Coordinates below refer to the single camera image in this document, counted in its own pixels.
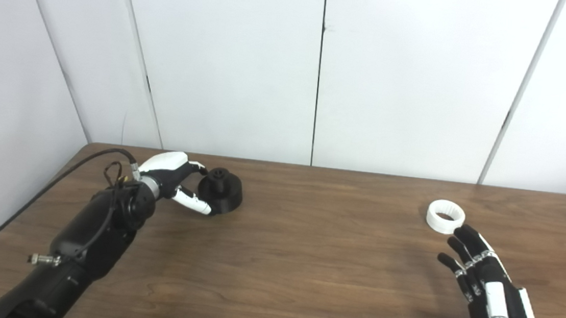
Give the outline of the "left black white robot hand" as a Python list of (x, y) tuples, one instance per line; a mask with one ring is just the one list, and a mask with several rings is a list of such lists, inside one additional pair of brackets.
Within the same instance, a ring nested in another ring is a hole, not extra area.
[(182, 185), (190, 175), (198, 173), (207, 176), (209, 171), (200, 162), (191, 161), (187, 153), (165, 152), (150, 157), (142, 164), (130, 164), (132, 176), (145, 185), (155, 201), (171, 199), (203, 215), (215, 215), (207, 202)]

